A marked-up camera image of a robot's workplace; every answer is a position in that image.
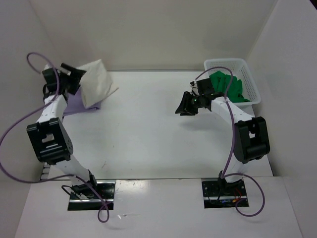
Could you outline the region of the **purple t-shirt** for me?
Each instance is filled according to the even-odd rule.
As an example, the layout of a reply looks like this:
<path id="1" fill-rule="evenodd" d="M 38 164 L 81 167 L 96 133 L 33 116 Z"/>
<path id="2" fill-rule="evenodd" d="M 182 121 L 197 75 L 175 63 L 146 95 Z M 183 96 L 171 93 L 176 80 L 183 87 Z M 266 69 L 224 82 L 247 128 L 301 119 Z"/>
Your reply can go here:
<path id="1" fill-rule="evenodd" d="M 75 95 L 69 94 L 67 107 L 63 113 L 64 116 L 70 116 L 74 114 L 79 113 L 86 113 L 86 112 L 92 112 L 94 110 L 99 110 L 101 108 L 102 102 L 99 101 L 96 104 L 85 108 L 82 96 L 81 96 L 81 89 L 79 89 Z"/>

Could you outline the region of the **cream white t-shirt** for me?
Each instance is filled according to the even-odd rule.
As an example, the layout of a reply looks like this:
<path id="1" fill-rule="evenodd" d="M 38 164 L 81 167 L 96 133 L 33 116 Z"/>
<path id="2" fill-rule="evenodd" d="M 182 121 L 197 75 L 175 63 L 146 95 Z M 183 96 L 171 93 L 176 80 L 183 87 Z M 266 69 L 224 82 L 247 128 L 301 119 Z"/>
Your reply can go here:
<path id="1" fill-rule="evenodd" d="M 108 98 L 119 89 L 101 59 L 76 69 L 85 71 L 81 77 L 80 85 L 81 98 L 86 109 Z"/>

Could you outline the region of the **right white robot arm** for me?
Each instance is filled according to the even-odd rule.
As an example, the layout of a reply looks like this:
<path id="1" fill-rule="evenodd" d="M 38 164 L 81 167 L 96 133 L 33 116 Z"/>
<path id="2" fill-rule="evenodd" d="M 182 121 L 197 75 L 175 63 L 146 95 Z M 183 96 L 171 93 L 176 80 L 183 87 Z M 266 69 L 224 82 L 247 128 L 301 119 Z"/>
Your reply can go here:
<path id="1" fill-rule="evenodd" d="M 195 95 L 184 92 L 175 113 L 195 116 L 200 108 L 217 114 L 232 128 L 229 158 L 219 173 L 218 183 L 221 188 L 233 187 L 242 179 L 251 161 L 260 160 L 270 152 L 266 121 L 244 112 L 223 93 Z"/>

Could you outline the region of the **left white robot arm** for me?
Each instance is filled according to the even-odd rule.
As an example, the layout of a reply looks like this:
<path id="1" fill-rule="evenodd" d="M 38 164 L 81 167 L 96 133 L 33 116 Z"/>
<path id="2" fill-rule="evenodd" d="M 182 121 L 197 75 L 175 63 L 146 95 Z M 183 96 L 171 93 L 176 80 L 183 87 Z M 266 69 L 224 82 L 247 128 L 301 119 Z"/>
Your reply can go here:
<path id="1" fill-rule="evenodd" d="M 39 119 L 27 126 L 27 134 L 37 159 L 68 175 L 75 192 L 89 196 L 89 187 L 97 187 L 96 179 L 74 157 L 72 141 L 62 124 L 69 95 L 78 91 L 85 71 L 65 63 L 60 66 L 60 70 L 48 68 L 42 72 L 46 107 Z"/>

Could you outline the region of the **white plastic basket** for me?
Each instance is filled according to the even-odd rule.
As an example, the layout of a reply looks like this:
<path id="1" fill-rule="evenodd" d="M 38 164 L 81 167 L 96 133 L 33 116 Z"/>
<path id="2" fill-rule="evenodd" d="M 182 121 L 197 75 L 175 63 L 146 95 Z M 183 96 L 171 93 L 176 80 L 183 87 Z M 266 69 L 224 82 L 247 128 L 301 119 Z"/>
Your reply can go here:
<path id="1" fill-rule="evenodd" d="M 247 63 L 243 59 L 207 59 L 204 62 L 216 92 L 227 92 L 237 106 L 258 104 L 261 97 Z"/>

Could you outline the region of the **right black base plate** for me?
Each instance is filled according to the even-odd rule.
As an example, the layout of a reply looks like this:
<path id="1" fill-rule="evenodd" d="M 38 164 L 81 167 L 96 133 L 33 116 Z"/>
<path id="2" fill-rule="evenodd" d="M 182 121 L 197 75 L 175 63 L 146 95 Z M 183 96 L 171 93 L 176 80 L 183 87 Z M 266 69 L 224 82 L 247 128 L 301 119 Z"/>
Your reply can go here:
<path id="1" fill-rule="evenodd" d="M 221 190 L 216 178 L 202 180 L 204 208 L 249 207 L 245 184 L 242 180 Z"/>

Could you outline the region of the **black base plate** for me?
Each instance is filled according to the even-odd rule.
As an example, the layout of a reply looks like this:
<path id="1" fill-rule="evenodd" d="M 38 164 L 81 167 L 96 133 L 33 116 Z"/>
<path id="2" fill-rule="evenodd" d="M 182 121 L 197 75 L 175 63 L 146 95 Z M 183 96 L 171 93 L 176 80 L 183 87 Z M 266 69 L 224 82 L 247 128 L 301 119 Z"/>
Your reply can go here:
<path id="1" fill-rule="evenodd" d="M 69 195 L 67 207 L 68 211 L 98 211 L 101 208 L 102 203 L 96 195 L 94 195 L 92 198 L 88 198 L 84 195 L 75 194 L 68 185 L 63 185 L 62 187 Z M 108 202 L 108 209 L 113 210 L 115 181 L 98 180 L 97 192 L 105 202 Z"/>
<path id="2" fill-rule="evenodd" d="M 245 184 L 242 180 L 221 190 L 216 178 L 202 180 L 204 208 L 249 207 Z"/>

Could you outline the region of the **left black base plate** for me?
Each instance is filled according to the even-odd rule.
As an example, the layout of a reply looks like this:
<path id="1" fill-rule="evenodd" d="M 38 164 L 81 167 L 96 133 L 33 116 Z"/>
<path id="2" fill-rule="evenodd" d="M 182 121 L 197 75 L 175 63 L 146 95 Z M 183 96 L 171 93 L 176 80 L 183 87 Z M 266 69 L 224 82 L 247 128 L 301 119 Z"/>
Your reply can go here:
<path id="1" fill-rule="evenodd" d="M 92 198 L 88 198 L 84 195 L 75 194 L 68 185 L 63 185 L 62 187 L 69 195 L 67 207 L 68 211 L 98 211 L 101 208 L 102 203 L 96 195 L 94 195 Z M 113 210 L 115 181 L 98 180 L 97 192 L 105 202 L 108 202 L 108 209 Z"/>

